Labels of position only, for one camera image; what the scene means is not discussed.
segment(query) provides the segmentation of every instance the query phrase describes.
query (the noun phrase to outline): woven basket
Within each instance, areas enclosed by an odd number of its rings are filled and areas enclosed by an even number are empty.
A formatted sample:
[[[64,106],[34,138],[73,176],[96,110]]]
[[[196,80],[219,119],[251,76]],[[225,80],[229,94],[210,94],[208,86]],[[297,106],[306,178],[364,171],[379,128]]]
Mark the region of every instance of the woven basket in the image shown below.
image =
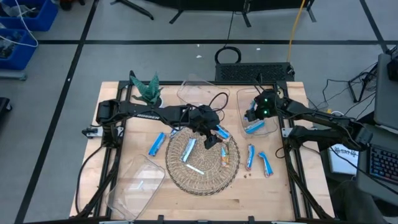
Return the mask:
[[[197,141],[186,163],[181,161],[181,155],[190,138]],[[169,142],[166,151],[166,168],[170,178],[185,192],[194,195],[212,195],[218,193],[232,182],[239,169],[239,149],[235,140],[217,143],[211,149],[205,149],[205,136],[193,133],[184,128]],[[229,165],[221,166],[221,147],[229,150]],[[202,171],[197,172],[187,166]]]

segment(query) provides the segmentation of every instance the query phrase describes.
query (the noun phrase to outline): wooden tabletop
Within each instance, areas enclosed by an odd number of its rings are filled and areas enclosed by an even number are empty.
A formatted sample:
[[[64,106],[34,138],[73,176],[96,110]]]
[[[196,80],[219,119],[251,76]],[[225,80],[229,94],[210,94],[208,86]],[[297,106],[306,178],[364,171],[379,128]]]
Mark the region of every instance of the wooden tabletop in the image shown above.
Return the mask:
[[[308,106],[307,97],[303,83],[288,82],[289,97]],[[98,97],[98,102],[116,97],[118,83],[104,82]],[[182,105],[176,96],[180,86],[163,86],[162,98],[166,106]],[[247,220],[248,216],[254,215],[255,219],[261,220],[294,220],[292,199],[289,193],[289,182],[287,169],[284,159],[275,157],[275,151],[282,147],[280,131],[277,130],[267,136],[259,138],[245,138],[242,132],[241,116],[238,113],[238,97],[245,91],[247,102],[257,95],[252,86],[221,86],[229,90],[229,102],[224,109],[225,119],[221,125],[225,127],[235,138],[241,154],[241,165],[236,178],[230,186],[222,192],[211,196],[195,196],[180,190],[170,179],[166,171],[166,177],[160,189],[149,202],[146,210],[139,217],[140,220],[156,220],[158,215],[164,215],[166,220]],[[138,95],[136,88],[133,94]],[[203,102],[210,101],[206,96],[197,96]],[[275,123],[268,121],[273,127],[278,128],[276,118]],[[295,124],[312,127],[308,121],[296,121]],[[155,141],[160,132],[169,133],[170,128],[161,122],[151,121],[142,118],[132,118],[127,121],[124,133],[124,143],[119,166],[119,177],[126,171],[127,164],[132,161],[134,156],[139,154],[147,155],[149,148]],[[86,159],[101,143],[100,138],[88,140],[84,159]],[[165,152],[168,138],[163,143],[155,157],[148,158],[157,165],[165,167]],[[253,144],[256,153],[264,151],[274,170],[274,175],[270,178],[264,176],[264,164],[257,156],[254,158],[252,171],[248,172],[244,167],[247,159],[247,146]],[[317,148],[315,142],[306,142],[305,145],[312,149]],[[103,149],[92,157],[87,163],[80,182],[79,208],[90,200],[97,190],[100,181],[100,173],[104,160]],[[307,181],[307,187],[317,202],[324,210],[333,216],[328,186],[323,172],[322,162],[317,153],[301,148],[303,169]],[[305,217],[302,195],[297,189],[301,216]],[[104,214],[106,205],[103,202],[101,214]],[[70,215],[75,215],[75,207],[72,206]],[[120,219],[113,213],[113,219]]]

